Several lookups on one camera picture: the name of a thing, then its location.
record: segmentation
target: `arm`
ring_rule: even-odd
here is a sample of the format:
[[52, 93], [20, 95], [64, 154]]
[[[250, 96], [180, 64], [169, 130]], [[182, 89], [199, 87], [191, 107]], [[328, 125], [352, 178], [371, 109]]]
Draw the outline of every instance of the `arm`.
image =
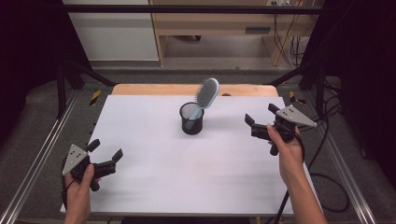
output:
[[297, 223], [327, 223], [317, 198], [305, 176], [303, 153], [299, 142], [285, 143], [272, 125], [268, 133], [279, 150], [279, 171], [288, 188], [291, 206]]
[[90, 164], [85, 170], [81, 183], [76, 182], [70, 174], [65, 177], [67, 189], [67, 211], [64, 224], [82, 224], [91, 212], [90, 184], [94, 168]]

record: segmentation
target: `table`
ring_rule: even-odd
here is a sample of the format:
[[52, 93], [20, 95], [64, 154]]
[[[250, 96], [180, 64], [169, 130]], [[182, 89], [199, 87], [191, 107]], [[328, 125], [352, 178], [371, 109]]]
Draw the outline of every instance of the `table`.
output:
[[[246, 111], [261, 122], [263, 118], [274, 119], [266, 108], [268, 103], [283, 107], [283, 100], [274, 87], [220, 85], [219, 94], [231, 96], [218, 97], [205, 111], [203, 130], [191, 136], [181, 131], [177, 112], [193, 99], [197, 88], [160, 84], [120, 84], [114, 88], [92, 134], [91, 141], [98, 138], [101, 146], [91, 159], [108, 161], [120, 147], [124, 157], [117, 172], [104, 177], [101, 189], [92, 194], [93, 214], [276, 214], [286, 192], [278, 173], [278, 158], [269, 154], [265, 141], [250, 136], [245, 114], [239, 111], [235, 117], [233, 111]], [[290, 203], [284, 215], [292, 215]]]

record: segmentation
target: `hairbrush handle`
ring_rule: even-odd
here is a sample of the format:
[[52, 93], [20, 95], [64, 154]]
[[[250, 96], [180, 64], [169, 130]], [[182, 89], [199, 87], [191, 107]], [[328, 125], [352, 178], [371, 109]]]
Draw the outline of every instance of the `hairbrush handle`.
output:
[[192, 113], [192, 115], [189, 117], [189, 120], [187, 121], [185, 127], [186, 129], [191, 129], [192, 126], [194, 126], [195, 120], [197, 119], [199, 113], [201, 112], [202, 108], [200, 106], [197, 106]]

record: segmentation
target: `black cup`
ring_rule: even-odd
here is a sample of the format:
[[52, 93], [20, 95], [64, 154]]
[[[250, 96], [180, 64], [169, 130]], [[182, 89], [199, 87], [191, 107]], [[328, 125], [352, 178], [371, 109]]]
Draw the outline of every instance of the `black cup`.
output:
[[199, 112], [197, 119], [189, 119], [196, 108], [197, 104], [194, 102], [186, 103], [180, 108], [179, 113], [181, 116], [181, 129], [186, 134], [198, 134], [203, 128], [202, 124], [205, 113], [203, 109], [201, 109]]

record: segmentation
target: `person's left hand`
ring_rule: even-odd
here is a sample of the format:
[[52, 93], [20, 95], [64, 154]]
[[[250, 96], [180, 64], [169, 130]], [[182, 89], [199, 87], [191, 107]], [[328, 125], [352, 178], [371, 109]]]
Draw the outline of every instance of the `person's left hand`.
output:
[[67, 189], [67, 210], [64, 223], [80, 224], [85, 223], [91, 212], [90, 184], [94, 174], [92, 164], [88, 165], [82, 177], [81, 183], [78, 183], [71, 174], [67, 174], [65, 179]]

